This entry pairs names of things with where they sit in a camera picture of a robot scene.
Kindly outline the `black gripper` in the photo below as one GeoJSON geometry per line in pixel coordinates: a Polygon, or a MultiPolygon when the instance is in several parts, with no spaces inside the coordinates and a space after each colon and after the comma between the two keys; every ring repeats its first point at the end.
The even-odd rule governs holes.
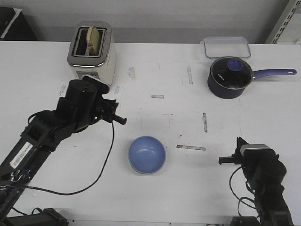
{"type": "Polygon", "coordinates": [[[102,95],[98,97],[94,106],[94,124],[100,120],[104,120],[108,123],[116,121],[121,125],[125,125],[127,118],[122,118],[116,115],[116,109],[119,103],[116,99],[105,99],[102,95]]]}
{"type": "Polygon", "coordinates": [[[249,160],[243,155],[249,146],[250,144],[246,142],[242,137],[237,137],[236,153],[232,154],[231,156],[219,157],[218,163],[220,165],[226,163],[240,165],[243,169],[243,172],[247,172],[249,160]]]}

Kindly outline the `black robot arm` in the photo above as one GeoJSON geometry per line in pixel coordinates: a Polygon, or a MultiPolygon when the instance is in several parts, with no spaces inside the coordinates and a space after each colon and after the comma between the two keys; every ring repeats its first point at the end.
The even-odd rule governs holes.
{"type": "Polygon", "coordinates": [[[10,212],[48,156],[64,139],[100,120],[124,125],[116,115],[118,102],[103,98],[109,87],[89,76],[69,81],[55,110],[31,115],[20,140],[0,165],[0,219],[10,212]]]}
{"type": "Polygon", "coordinates": [[[220,157],[219,164],[234,163],[242,169],[246,187],[254,195],[251,202],[258,215],[232,218],[232,226],[292,226],[293,220],[283,198],[282,181],[287,173],[278,154],[264,144],[249,144],[237,138],[233,155],[220,157]]]}

